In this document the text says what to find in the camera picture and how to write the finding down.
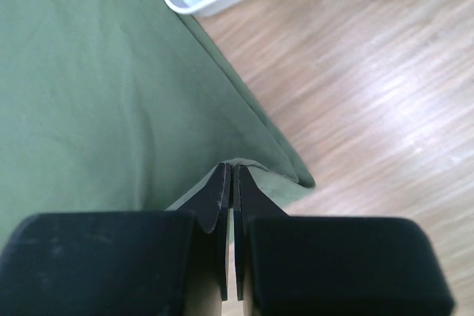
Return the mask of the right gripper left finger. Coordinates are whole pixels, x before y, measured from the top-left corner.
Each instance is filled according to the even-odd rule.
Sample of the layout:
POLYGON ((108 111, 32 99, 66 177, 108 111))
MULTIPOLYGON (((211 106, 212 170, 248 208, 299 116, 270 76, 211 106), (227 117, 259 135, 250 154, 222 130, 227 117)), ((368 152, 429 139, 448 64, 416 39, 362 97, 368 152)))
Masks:
POLYGON ((220 315, 231 168, 175 210, 44 213, 1 253, 3 315, 220 315))

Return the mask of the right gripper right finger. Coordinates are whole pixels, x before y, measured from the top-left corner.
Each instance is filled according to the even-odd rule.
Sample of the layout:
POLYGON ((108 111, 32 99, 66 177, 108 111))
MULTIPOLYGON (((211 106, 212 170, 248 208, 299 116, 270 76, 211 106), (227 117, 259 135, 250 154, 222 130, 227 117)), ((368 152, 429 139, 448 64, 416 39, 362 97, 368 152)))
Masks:
POLYGON ((246 315, 451 315, 430 239, 393 217, 286 214, 233 171, 237 297, 246 315))

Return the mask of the olive green tank top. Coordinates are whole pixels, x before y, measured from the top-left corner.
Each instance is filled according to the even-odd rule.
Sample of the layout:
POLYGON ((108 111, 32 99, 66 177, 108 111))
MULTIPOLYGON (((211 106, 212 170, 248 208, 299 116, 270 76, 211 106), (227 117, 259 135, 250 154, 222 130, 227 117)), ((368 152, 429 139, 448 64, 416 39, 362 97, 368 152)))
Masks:
POLYGON ((1 240, 40 212, 164 210, 222 163, 286 205, 308 168, 164 0, 1 0, 1 240))

